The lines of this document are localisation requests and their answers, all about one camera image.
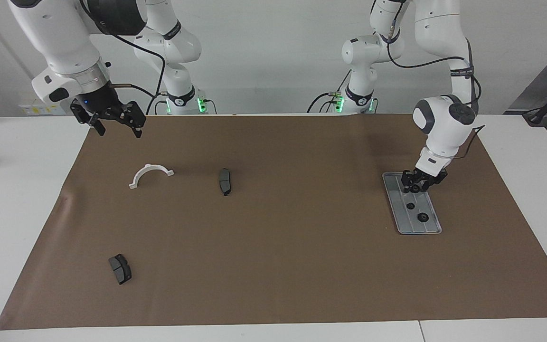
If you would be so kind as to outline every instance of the green led light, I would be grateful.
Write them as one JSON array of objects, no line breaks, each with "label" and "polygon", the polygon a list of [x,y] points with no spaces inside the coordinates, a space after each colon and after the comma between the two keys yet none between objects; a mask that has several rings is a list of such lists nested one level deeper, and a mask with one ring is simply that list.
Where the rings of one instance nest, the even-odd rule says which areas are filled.
[{"label": "green led light", "polygon": [[343,97],[339,98],[339,100],[337,100],[337,106],[335,106],[335,111],[337,113],[341,113],[343,111],[343,104],[345,103],[345,99],[343,99]]},{"label": "green led light", "polygon": [[203,113],[206,111],[206,104],[204,104],[204,100],[200,99],[198,97],[198,106],[199,106],[199,112]]}]

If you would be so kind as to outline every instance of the gray tray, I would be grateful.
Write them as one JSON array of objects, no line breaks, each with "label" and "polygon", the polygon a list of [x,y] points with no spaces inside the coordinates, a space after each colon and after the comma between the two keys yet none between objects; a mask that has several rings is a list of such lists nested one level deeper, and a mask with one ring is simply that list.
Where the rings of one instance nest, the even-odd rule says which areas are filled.
[{"label": "gray tray", "polygon": [[[432,206],[430,195],[427,192],[403,193],[401,172],[384,173],[383,178],[388,193],[389,205],[396,221],[396,227],[401,234],[421,235],[440,234],[443,232],[443,228],[440,227],[438,217],[434,211],[434,206]],[[409,203],[415,205],[413,210],[407,207]],[[417,215],[421,212],[429,216],[429,220],[426,223],[417,219]]]}]

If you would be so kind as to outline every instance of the white table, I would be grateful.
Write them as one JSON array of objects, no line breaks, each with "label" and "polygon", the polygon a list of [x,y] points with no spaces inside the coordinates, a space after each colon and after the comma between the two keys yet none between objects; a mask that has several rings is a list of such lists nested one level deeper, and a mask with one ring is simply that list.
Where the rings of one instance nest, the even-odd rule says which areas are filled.
[{"label": "white table", "polygon": [[[480,138],[547,253],[547,132],[516,116],[481,115],[478,123],[487,125]],[[86,133],[72,117],[0,118],[0,313]],[[547,341],[547,318],[0,332],[0,341],[51,340],[535,342]]]}]

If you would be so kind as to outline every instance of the white semicircular part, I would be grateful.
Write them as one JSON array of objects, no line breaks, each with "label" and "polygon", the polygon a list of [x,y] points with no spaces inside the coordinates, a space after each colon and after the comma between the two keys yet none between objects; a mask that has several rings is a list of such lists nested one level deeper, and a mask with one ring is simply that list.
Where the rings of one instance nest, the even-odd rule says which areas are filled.
[{"label": "white semicircular part", "polygon": [[130,189],[138,188],[139,187],[139,180],[141,179],[141,177],[143,177],[143,175],[148,173],[149,171],[154,171],[154,170],[160,170],[163,173],[165,173],[168,177],[174,175],[174,171],[166,169],[165,167],[163,167],[161,165],[146,164],[145,167],[140,169],[136,173],[136,175],[134,175],[134,181],[132,182],[132,184],[129,185]]},{"label": "white semicircular part", "polygon": [[413,122],[415,122],[415,125],[417,125],[417,127],[421,129],[423,129],[425,125],[427,125],[425,116],[419,108],[415,108],[415,110],[413,111]]}]

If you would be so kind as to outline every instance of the white plastic bracket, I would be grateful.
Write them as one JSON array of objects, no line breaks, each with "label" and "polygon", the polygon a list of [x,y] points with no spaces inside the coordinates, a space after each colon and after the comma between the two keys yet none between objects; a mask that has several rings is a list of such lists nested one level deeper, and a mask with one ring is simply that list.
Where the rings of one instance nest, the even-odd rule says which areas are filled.
[{"label": "white plastic bracket", "polygon": [[139,179],[141,179],[141,177],[143,177],[144,174],[148,173],[149,171],[153,171],[153,170],[160,170],[160,171],[166,173],[168,175],[168,177],[174,175],[174,171],[166,169],[165,167],[163,167],[161,165],[146,164],[145,167],[140,169],[136,173],[136,175],[134,175],[134,181],[132,182],[132,184],[129,185],[130,189],[138,188],[139,187]]}]

